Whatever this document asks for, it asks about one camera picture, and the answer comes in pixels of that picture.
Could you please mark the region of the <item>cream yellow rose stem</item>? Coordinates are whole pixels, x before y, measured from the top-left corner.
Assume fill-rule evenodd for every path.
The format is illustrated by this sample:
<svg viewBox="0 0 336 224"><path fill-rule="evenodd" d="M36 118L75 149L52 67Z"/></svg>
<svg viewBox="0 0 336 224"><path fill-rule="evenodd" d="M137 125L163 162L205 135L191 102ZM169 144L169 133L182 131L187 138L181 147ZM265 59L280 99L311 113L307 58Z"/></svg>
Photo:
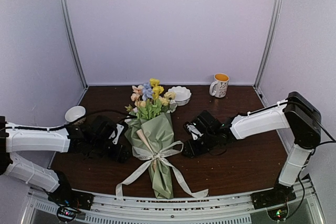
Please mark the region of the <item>cream yellow rose stem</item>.
<svg viewBox="0 0 336 224"><path fill-rule="evenodd" d="M168 92L164 96L161 96L160 93L153 93L152 98L147 98L145 101L138 99L134 105L138 108L144 108L148 112L173 113L177 108L175 97L174 92Z"/></svg>

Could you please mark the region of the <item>bright yellow flower stem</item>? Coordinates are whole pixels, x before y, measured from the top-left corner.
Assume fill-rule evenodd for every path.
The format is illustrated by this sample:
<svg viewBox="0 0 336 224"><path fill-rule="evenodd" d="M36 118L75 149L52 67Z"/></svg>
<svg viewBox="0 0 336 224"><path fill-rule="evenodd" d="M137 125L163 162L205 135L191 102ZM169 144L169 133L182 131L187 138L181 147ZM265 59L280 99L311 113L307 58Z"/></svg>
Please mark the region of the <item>bright yellow flower stem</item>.
<svg viewBox="0 0 336 224"><path fill-rule="evenodd" d="M160 95L163 93L164 88L160 85L160 80L151 78L150 85L152 87L152 99L153 100L161 99L162 97Z"/></svg>

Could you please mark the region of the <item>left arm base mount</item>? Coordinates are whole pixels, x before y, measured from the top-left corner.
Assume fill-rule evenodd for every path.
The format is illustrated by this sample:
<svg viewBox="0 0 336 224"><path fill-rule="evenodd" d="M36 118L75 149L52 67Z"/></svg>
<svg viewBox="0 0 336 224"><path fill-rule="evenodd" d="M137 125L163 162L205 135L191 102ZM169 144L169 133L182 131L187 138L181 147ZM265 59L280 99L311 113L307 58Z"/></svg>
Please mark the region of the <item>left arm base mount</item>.
<svg viewBox="0 0 336 224"><path fill-rule="evenodd" d="M90 210L94 195L73 190L66 175L62 172L56 172L58 176L57 189L52 193L47 193L48 200L56 204L68 206L76 209Z"/></svg>

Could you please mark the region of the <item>peach flower stem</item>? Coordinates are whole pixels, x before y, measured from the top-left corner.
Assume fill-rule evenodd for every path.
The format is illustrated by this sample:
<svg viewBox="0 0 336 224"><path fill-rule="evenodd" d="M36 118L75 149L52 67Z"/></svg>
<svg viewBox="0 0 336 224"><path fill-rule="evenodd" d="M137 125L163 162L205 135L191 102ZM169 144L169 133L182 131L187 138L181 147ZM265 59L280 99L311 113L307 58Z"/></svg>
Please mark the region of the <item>peach flower stem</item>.
<svg viewBox="0 0 336 224"><path fill-rule="evenodd" d="M133 93L131 95L131 100L133 102L139 101L140 97L143 95L143 85L132 86Z"/></svg>

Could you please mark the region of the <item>white patterned mug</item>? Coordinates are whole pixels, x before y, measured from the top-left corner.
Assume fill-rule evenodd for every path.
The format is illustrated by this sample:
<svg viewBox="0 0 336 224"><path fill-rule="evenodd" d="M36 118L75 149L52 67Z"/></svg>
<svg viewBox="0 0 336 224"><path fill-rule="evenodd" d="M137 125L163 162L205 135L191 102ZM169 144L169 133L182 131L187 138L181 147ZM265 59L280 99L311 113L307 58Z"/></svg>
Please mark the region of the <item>white patterned mug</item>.
<svg viewBox="0 0 336 224"><path fill-rule="evenodd" d="M229 76L223 73L214 75L214 81L209 87L209 94L216 98L224 98L227 93Z"/></svg>

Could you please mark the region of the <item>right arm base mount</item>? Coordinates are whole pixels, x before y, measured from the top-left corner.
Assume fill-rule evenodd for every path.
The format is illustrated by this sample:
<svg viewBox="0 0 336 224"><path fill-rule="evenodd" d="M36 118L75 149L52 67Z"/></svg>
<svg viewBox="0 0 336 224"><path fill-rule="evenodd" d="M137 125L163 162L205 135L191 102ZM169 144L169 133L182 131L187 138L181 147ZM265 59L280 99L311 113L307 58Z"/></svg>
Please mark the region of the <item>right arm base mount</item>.
<svg viewBox="0 0 336 224"><path fill-rule="evenodd" d="M293 186L288 187L279 183L276 183L272 189L251 194L251 200L255 209L281 205L295 199L296 194Z"/></svg>

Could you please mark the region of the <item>white printed ribbon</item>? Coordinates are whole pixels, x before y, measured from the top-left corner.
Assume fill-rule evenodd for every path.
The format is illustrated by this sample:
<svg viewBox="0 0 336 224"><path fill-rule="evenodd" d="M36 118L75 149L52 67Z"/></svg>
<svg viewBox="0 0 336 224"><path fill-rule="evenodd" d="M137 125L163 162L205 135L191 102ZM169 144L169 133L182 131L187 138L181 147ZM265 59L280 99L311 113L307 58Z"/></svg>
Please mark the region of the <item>white printed ribbon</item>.
<svg viewBox="0 0 336 224"><path fill-rule="evenodd" d="M150 173L152 189L155 197L158 199L173 199L173 185L171 174L174 174L179 186L189 196L194 198L204 198L208 195L208 189L204 189L198 192L191 192L188 184L186 183L182 173L173 166L166 158L180 153L180 150L175 150L174 146L183 146L181 141L174 142L169 146L161 149L155 153L147 149L139 147L133 147L133 156L143 161L143 164L139 166L129 177L123 182L116 185L115 195L118 200L123 199L123 185L130 185L135 182L145 171Z"/></svg>

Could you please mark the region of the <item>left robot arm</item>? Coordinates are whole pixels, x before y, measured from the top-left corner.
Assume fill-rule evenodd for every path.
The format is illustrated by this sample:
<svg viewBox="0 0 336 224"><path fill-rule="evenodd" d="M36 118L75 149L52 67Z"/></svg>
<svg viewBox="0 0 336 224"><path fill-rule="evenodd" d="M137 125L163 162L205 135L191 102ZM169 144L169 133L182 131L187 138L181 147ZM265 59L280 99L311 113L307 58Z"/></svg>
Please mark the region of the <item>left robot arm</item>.
<svg viewBox="0 0 336 224"><path fill-rule="evenodd" d="M67 177L41 166L29 153L97 153L124 161L128 151L118 141L127 124L103 115L89 124L84 120L81 116L61 126L38 127L10 123L1 116L1 174L41 187L64 205L71 205L76 197Z"/></svg>

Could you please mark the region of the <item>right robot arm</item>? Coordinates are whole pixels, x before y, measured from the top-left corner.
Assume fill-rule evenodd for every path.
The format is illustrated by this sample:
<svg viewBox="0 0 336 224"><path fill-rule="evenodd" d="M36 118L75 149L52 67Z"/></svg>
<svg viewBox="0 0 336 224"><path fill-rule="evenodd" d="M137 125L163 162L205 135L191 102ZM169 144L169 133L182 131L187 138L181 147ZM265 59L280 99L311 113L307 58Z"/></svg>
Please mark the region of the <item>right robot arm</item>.
<svg viewBox="0 0 336 224"><path fill-rule="evenodd" d="M256 111L239 113L224 122L202 111L184 128L192 136L184 143L183 155L189 158L208 153L217 145L277 131L288 157L279 174L278 184L269 192L272 203L279 204L289 196L289 188L297 180L312 151L321 142L321 113L299 92Z"/></svg>

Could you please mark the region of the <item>green and pink wrapping paper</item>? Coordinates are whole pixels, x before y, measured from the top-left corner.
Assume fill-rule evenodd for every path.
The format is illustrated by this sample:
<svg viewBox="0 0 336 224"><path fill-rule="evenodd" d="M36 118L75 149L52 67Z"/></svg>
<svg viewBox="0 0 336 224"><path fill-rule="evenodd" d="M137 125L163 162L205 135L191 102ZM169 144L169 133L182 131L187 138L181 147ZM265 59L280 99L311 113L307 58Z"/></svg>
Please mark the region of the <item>green and pink wrapping paper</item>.
<svg viewBox="0 0 336 224"><path fill-rule="evenodd" d="M130 119L125 137L132 146L144 149L156 155L174 142L174 131L169 113L162 113L150 120ZM171 170L158 158L151 162L149 175L155 197L159 199L173 198Z"/></svg>

